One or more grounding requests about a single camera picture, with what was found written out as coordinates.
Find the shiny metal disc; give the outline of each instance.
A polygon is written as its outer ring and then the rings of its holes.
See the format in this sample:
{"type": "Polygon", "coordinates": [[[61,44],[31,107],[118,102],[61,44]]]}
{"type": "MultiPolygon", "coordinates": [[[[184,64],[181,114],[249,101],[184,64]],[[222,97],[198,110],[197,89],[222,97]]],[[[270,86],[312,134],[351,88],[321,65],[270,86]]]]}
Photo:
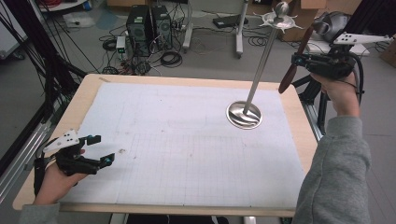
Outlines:
{"type": "Polygon", "coordinates": [[[262,113],[260,109],[250,104],[246,114],[243,113],[245,108],[245,101],[237,101],[227,107],[227,119],[234,126],[240,129],[254,129],[262,123],[262,113]]]}

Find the vertical pole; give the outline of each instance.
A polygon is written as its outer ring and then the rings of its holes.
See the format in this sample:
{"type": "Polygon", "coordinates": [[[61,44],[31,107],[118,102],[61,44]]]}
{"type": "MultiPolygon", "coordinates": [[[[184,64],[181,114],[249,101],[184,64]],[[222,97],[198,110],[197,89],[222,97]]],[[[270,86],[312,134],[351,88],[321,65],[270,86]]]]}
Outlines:
{"type": "Polygon", "coordinates": [[[276,39],[276,28],[271,28],[271,34],[268,37],[267,45],[265,46],[264,53],[262,54],[262,58],[260,59],[259,67],[257,68],[256,76],[254,77],[253,84],[250,88],[250,93],[248,94],[247,103],[245,104],[245,108],[243,113],[246,115],[251,105],[251,101],[253,100],[254,93],[259,86],[260,79],[262,77],[262,72],[264,71],[265,64],[267,63],[268,55],[270,54],[271,48],[274,44],[274,40],[276,39]]]}

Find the cardboard box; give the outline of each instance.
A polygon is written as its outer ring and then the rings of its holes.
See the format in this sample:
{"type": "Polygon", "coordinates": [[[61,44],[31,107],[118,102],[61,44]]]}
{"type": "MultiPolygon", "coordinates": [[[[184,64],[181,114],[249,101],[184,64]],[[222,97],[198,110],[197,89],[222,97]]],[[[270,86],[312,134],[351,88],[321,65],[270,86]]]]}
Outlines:
{"type": "Polygon", "coordinates": [[[340,11],[348,15],[352,15],[356,8],[358,8],[361,0],[327,0],[326,7],[318,11],[318,16],[323,12],[340,11]]]}
{"type": "MultiPolygon", "coordinates": [[[[285,31],[278,32],[278,37],[283,41],[301,41],[304,37],[306,29],[311,26],[314,18],[318,14],[320,8],[326,7],[326,0],[283,0],[289,3],[289,16],[294,17],[296,25],[303,27],[304,29],[291,28],[285,31]]],[[[273,7],[275,7],[280,0],[273,1],[273,7]]]]}
{"type": "Polygon", "coordinates": [[[379,57],[393,67],[396,67],[396,40],[393,40],[379,57]]]}
{"type": "Polygon", "coordinates": [[[151,0],[107,0],[110,7],[131,7],[133,5],[149,5],[151,0]]]}
{"type": "Polygon", "coordinates": [[[265,13],[272,12],[272,6],[253,4],[252,1],[248,2],[247,15],[264,15],[265,13]]]}

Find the desktop computer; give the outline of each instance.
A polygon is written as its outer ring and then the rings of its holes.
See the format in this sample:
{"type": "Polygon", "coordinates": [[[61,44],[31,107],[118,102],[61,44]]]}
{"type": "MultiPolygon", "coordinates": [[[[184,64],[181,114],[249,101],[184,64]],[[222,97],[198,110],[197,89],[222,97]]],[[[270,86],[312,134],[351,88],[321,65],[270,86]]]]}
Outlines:
{"type": "Polygon", "coordinates": [[[166,6],[152,7],[151,14],[158,49],[171,49],[173,47],[171,17],[166,6]]]}
{"type": "Polygon", "coordinates": [[[126,22],[126,28],[134,56],[148,57],[150,55],[150,44],[153,40],[149,6],[132,6],[126,22]]]}

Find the metal rod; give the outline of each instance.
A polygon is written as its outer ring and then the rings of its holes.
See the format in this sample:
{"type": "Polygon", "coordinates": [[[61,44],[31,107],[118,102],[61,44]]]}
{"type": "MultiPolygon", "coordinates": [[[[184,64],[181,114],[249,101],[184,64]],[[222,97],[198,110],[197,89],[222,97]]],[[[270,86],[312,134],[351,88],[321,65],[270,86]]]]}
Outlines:
{"type": "Polygon", "coordinates": [[[251,105],[251,101],[253,100],[254,93],[259,86],[260,78],[262,77],[262,72],[264,71],[265,64],[267,63],[268,55],[270,54],[271,48],[274,44],[274,40],[276,38],[277,29],[271,28],[271,34],[268,37],[267,45],[265,46],[264,53],[262,54],[262,58],[260,59],[259,67],[257,68],[256,76],[254,77],[253,84],[250,88],[250,93],[247,97],[247,103],[245,104],[245,108],[243,113],[246,115],[251,105]]]}
{"type": "Polygon", "coordinates": [[[242,7],[242,13],[239,16],[239,26],[238,26],[238,34],[242,34],[242,29],[244,28],[245,17],[247,15],[248,10],[248,0],[244,0],[244,5],[242,7]]]}

